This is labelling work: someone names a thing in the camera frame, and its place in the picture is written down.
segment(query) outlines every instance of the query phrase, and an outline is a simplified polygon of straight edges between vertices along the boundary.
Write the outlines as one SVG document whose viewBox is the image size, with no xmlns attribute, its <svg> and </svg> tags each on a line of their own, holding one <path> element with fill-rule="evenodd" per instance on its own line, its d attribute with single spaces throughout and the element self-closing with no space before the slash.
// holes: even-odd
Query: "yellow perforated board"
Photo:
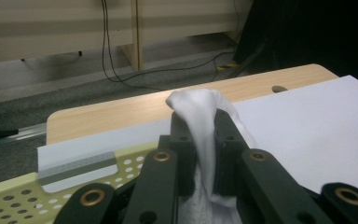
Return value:
<svg viewBox="0 0 358 224">
<path fill-rule="evenodd" d="M 145 156 L 156 148 L 157 143 L 149 143 L 116 151 L 118 172 L 92 182 L 119 188 L 140 173 Z M 53 223 L 72 194 L 87 184 L 50 194 L 38 183 L 37 173 L 1 182 L 0 224 Z"/>
</svg>

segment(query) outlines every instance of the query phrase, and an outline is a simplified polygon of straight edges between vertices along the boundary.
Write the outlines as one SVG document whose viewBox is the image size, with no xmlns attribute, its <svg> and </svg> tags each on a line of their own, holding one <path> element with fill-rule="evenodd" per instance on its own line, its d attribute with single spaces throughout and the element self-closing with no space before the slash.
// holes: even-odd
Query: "white cloth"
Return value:
<svg viewBox="0 0 358 224">
<path fill-rule="evenodd" d="M 237 110 L 219 91 L 206 89 L 174 91 L 166 103 L 187 123 L 198 155 L 194 177 L 196 190 L 192 197 L 181 199 L 178 222 L 241 223 L 236 208 L 236 197 L 213 194 L 215 169 L 213 120 L 216 109 L 228 112 L 249 148 L 257 147 L 255 139 L 242 124 Z"/>
</svg>

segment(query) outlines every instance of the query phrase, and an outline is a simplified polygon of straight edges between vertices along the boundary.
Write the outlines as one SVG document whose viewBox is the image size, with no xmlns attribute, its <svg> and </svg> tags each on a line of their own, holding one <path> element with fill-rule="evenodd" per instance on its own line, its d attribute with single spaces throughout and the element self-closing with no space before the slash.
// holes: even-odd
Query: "electrical wire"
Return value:
<svg viewBox="0 0 358 224">
<path fill-rule="evenodd" d="M 240 37 L 240 13 L 237 10 L 237 3 L 235 2 L 235 0 L 232 1 L 232 5 L 234 6 L 234 10 L 235 10 L 235 14 L 237 15 L 237 34 L 234 37 L 234 43 L 237 44 L 238 41 L 238 37 Z"/>
<path fill-rule="evenodd" d="M 160 70 L 154 70 L 154 71 L 149 71 L 149 72 L 142 72 L 142 73 L 135 74 L 135 75 L 133 75 L 131 77 L 127 77 L 127 78 L 119 77 L 117 75 L 115 67 L 113 65 L 113 59 L 112 59 L 112 53 L 111 53 L 111 47 L 110 47 L 109 24 L 108 24 L 109 18 L 108 18 L 106 0 L 102 0 L 102 6 L 103 6 L 103 50 L 102 50 L 103 72 L 104 72 L 105 76 L 112 82 L 121 83 L 121 84 L 123 84 L 123 85 L 125 85 L 127 87 L 132 87 L 132 88 L 142 88 L 142 89 L 149 89 L 149 90 L 155 90 L 155 91 L 166 91 L 166 90 L 163 90 L 163 89 L 160 89 L 160 88 L 154 88 L 154 87 L 133 86 L 133 85 L 130 85 L 130 84 L 126 83 L 126 81 L 131 80 L 131 79 L 136 78 L 136 77 L 152 74 L 152 73 L 191 70 L 191 69 L 195 69 L 195 68 L 198 68 L 198 67 L 202 67 L 202 66 L 204 66 L 204 65 L 206 65 L 208 63 L 213 63 L 214 74 L 213 74 L 213 77 L 211 78 L 210 81 L 214 81 L 214 79 L 217 77 L 217 68 L 216 68 L 216 60 L 217 60 L 217 58 L 219 58 L 220 56 L 225 55 L 225 54 L 235 53 L 235 50 L 233 50 L 231 52 L 222 52 L 222 53 L 219 53 L 216 56 L 214 56 L 211 60 L 209 60 L 209 61 L 207 61 L 205 63 L 200 63 L 200 64 L 195 65 L 195 66 L 190 66 L 190 67 L 185 67 L 185 68 L 160 69 Z M 236 14 L 237 14 L 237 32 L 238 32 L 240 16 L 239 16 L 237 8 L 235 6 L 235 0 L 234 0 L 234 8 L 235 8 L 235 11 L 236 11 Z M 113 73 L 114 73 L 115 77 L 117 78 L 117 80 L 112 79 L 106 73 L 106 68 L 105 68 L 105 64 L 104 64 L 104 54 L 105 54 L 104 48 L 105 48 L 106 41 L 107 41 L 107 48 L 108 48 L 108 54 L 109 54 L 109 59 L 110 59 L 110 65 L 112 67 Z"/>
</svg>

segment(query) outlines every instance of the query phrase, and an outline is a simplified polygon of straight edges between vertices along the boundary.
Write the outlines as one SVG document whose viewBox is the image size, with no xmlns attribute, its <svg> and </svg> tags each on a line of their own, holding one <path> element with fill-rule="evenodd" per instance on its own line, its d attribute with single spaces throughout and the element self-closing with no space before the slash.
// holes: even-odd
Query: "wooden table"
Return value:
<svg viewBox="0 0 358 224">
<path fill-rule="evenodd" d="M 173 91 L 214 89 L 230 102 L 273 94 L 272 86 L 288 90 L 337 78 L 318 64 L 304 65 L 248 77 L 237 77 L 172 91 L 161 91 L 95 105 L 65 109 L 48 118 L 47 144 L 168 118 L 172 110 L 165 100 Z"/>
</svg>

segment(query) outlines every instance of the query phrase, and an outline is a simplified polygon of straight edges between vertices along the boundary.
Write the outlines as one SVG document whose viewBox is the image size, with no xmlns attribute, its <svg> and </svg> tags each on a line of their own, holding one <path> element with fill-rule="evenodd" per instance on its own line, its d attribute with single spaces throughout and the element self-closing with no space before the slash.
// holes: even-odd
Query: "gray strip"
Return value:
<svg viewBox="0 0 358 224">
<path fill-rule="evenodd" d="M 83 160 L 68 162 L 64 165 L 39 171 L 38 179 L 40 184 L 47 185 L 115 164 L 117 164 L 117 161 L 114 152 L 106 152 Z"/>
</svg>

